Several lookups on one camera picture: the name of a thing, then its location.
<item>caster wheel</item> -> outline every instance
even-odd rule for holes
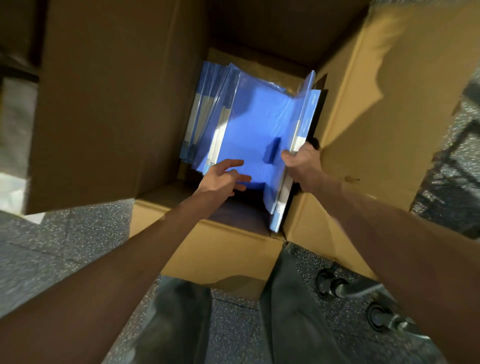
[[[386,332],[389,330],[389,328],[388,326],[380,322],[380,320],[378,320],[378,318],[376,318],[375,316],[379,314],[391,314],[391,313],[392,312],[389,309],[383,307],[377,302],[372,302],[371,304],[369,304],[367,307],[367,310],[365,311],[368,324],[372,329],[374,329],[377,332]]]
[[[336,292],[337,287],[342,285],[342,284],[347,285],[349,283],[347,282],[346,279],[337,278],[336,280],[332,281],[332,283],[330,284],[330,291],[335,295],[335,297],[339,297],[339,296],[336,295],[335,292]]]
[[[333,278],[335,278],[335,274],[333,274],[333,272],[328,268],[321,269],[320,272],[318,272],[317,279],[315,280],[315,290],[317,291],[318,297],[320,297],[322,300],[333,298],[333,296],[330,294],[330,290],[322,291],[320,289],[324,280]]]

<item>trouser leg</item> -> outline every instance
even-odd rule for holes
[[[349,363],[286,249],[262,293],[260,314],[274,364]]]
[[[212,312],[210,289],[162,277],[157,292],[126,362],[203,364]]]

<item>forearm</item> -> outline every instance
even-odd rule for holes
[[[459,363],[478,355],[480,245],[323,173],[315,178],[313,194],[444,354]]]
[[[5,362],[101,362],[161,269],[203,217],[205,198],[192,196],[0,320]]]

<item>left hand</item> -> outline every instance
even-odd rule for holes
[[[236,170],[226,171],[229,168],[240,166],[243,166],[243,160],[241,159],[225,159],[211,166],[204,175],[194,194],[211,194],[211,213],[219,208],[229,196],[233,196],[235,194],[234,190],[245,191],[247,189],[247,186],[239,182],[250,182],[252,180],[251,176],[239,174]]]

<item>hand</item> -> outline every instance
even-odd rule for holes
[[[234,190],[245,191],[247,186],[239,182],[250,182],[251,176],[239,174],[236,170],[227,169],[243,166],[241,159],[225,159],[214,166],[211,166],[204,175],[198,189],[194,194],[209,193],[212,197],[209,200],[209,214],[211,215],[229,196],[235,194]]]
[[[302,190],[313,192],[318,177],[322,174],[320,164],[320,152],[306,142],[302,145],[296,155],[284,150],[282,159],[288,168],[288,174],[300,183]]]

